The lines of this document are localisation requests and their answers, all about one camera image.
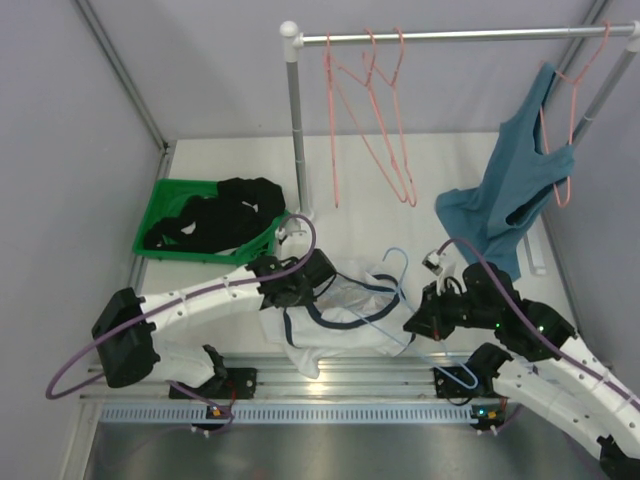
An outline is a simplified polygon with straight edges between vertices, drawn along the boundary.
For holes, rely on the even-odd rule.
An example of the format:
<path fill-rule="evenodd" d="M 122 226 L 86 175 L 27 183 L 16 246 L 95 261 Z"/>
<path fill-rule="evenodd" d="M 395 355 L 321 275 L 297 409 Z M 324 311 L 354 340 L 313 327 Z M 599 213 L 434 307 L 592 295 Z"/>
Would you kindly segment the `white navy-trimmed tank top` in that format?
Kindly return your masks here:
<path fill-rule="evenodd" d="M 402 348 L 342 307 L 352 306 L 367 320 L 404 342 L 416 336 L 403 330 L 412 316 L 398 299 L 389 300 L 398 278 L 378 265 L 355 260 L 337 263 L 337 275 L 319 288 L 319 297 L 306 306 L 270 308 L 260 314 L 267 342 L 279 346 L 304 376 L 319 377 L 322 359 L 351 354 L 396 357 Z"/>

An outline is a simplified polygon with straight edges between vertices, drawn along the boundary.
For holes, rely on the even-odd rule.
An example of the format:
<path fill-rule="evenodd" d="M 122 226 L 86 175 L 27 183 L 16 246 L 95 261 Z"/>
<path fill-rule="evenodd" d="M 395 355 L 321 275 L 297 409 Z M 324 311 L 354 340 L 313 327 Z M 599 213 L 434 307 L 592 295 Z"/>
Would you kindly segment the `blue hanger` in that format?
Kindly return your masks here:
<path fill-rule="evenodd" d="M 411 313 L 415 313 L 416 309 L 412 308 L 410 302 L 407 300 L 406 295 L 404 294 L 404 291 L 403 291 L 403 282 L 404 282 L 404 279 L 405 279 L 405 276 L 406 276 L 406 273 L 407 273 L 407 270 L 408 270 L 408 267 L 409 267 L 409 255 L 407 254 L 407 252 L 404 249 L 402 249 L 400 247 L 397 247 L 397 246 L 391 246 L 384 253 L 384 255 L 382 257 L 382 261 L 385 262 L 387 257 L 393 252 L 397 252 L 403 257 L 404 266 L 402 267 L 401 274 L 400 274 L 399 279 L 397 280 L 396 286 L 393 287 L 390 292 L 383 292 L 382 295 L 385 298 L 388 298 L 389 300 L 398 299 L 399 303 L 401 305 L 404 305 Z M 385 337 L 387 337 L 388 339 L 392 340 L 394 343 L 399 345 L 402 348 L 402 352 L 409 351 L 410 353 L 413 353 L 423 363 L 425 363 L 428 366 L 434 368 L 435 370 L 441 372 L 445 377 L 448 377 L 449 379 L 453 380 L 455 383 L 460 385 L 463 389 L 468 390 L 469 392 L 471 392 L 473 389 L 475 389 L 475 388 L 477 388 L 479 386 L 479 378 L 478 378 L 478 376 L 476 374 L 474 374 L 463 363 L 459 362 L 458 365 L 466 373 L 466 375 L 469 377 L 471 382 L 464 382 L 463 380 L 461 380 L 458 377 L 454 376 L 452 373 L 447 372 L 442 366 L 437 365 L 434 360 L 429 358 L 425 353 L 421 352 L 417 347 L 413 346 L 412 345 L 412 341 L 404 342 L 404 341 L 399 340 L 396 336 L 390 334 L 388 331 L 386 331 L 383 328 L 379 327 L 377 325 L 376 321 L 367 320 L 363 315 L 361 315 L 359 312 L 357 312 L 352 306 L 347 305 L 347 304 L 343 304 L 342 307 L 345 308 L 350 313 L 352 313 L 353 315 L 355 315 L 358 320 L 361 320 L 366 325 L 374 328 L 379 333 L 381 333 L 382 335 L 384 335 Z"/>

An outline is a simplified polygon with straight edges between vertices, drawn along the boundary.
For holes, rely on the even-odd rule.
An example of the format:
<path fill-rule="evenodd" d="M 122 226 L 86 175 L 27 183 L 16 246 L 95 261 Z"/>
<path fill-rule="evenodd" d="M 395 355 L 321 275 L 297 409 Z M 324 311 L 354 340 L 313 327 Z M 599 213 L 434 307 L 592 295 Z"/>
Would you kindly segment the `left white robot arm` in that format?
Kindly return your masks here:
<path fill-rule="evenodd" d="M 231 385 L 222 355 L 208 344 L 180 344 L 178 337 L 234 314 L 306 306 L 336 274 L 315 249 L 301 259 L 261 256 L 212 281 L 163 294 L 119 290 L 92 328 L 106 383 L 120 389 L 166 381 L 172 398 L 213 398 Z"/>

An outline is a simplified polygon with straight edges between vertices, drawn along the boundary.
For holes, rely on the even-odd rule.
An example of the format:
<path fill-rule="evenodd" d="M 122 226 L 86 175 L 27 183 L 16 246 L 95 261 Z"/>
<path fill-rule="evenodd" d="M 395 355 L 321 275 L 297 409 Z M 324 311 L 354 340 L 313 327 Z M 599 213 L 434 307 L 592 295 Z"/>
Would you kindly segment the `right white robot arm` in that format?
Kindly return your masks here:
<path fill-rule="evenodd" d="M 474 263 L 460 280 L 437 254 L 436 279 L 405 323 L 435 341 L 458 328 L 493 332 L 465 363 L 469 397 L 513 400 L 560 429 L 594 457 L 609 479 L 639 476 L 639 397 L 600 362 L 552 307 L 523 298 L 494 264 Z"/>

